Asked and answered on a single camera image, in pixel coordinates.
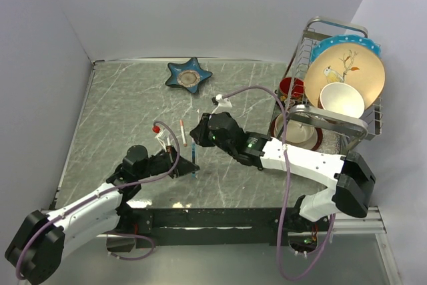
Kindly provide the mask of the blue pen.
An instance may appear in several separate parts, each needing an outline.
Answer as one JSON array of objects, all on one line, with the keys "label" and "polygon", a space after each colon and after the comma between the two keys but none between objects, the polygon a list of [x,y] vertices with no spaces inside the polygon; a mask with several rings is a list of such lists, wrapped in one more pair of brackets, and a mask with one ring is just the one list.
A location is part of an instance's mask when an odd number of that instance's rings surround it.
[{"label": "blue pen", "polygon": [[[191,159],[192,159],[192,163],[195,164],[196,163],[196,144],[194,142],[194,140],[191,141]],[[193,171],[192,172],[192,177],[193,178],[197,178],[197,172]]]}]

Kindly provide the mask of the white marker orange tip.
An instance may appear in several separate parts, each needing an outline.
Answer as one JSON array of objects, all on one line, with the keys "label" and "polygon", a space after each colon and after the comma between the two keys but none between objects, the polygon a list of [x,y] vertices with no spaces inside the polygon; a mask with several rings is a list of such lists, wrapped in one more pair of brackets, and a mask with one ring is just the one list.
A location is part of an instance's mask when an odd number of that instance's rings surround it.
[{"label": "white marker orange tip", "polygon": [[180,125],[181,139],[182,139],[183,146],[187,147],[187,138],[185,134],[184,122],[182,119],[179,121],[179,125]]}]

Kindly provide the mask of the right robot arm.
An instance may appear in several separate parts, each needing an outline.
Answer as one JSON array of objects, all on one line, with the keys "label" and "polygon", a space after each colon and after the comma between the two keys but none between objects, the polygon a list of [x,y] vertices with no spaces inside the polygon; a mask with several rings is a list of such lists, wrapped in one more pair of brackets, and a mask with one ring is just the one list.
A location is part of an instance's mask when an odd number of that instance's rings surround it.
[{"label": "right robot arm", "polygon": [[244,131],[228,113],[203,113],[190,136],[201,147],[216,146],[245,166],[281,170],[308,178],[325,190],[301,199],[292,223],[307,230],[324,216],[342,212],[365,218],[376,178],[357,152],[322,154],[285,144],[261,133]]}]

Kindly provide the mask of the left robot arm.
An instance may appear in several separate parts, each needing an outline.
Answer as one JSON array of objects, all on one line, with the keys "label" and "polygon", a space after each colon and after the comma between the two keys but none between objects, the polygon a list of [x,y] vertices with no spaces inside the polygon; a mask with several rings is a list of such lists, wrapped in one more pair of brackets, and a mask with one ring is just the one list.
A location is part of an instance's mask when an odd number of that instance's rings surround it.
[{"label": "left robot arm", "polygon": [[198,170],[198,165],[181,157],[173,146],[153,156],[144,146],[132,146],[114,173],[91,193],[58,210],[28,214],[6,249],[5,259],[15,267],[19,280],[41,284],[62,259],[91,239],[112,230],[128,231],[133,217],[126,212],[127,202],[142,184]]}]

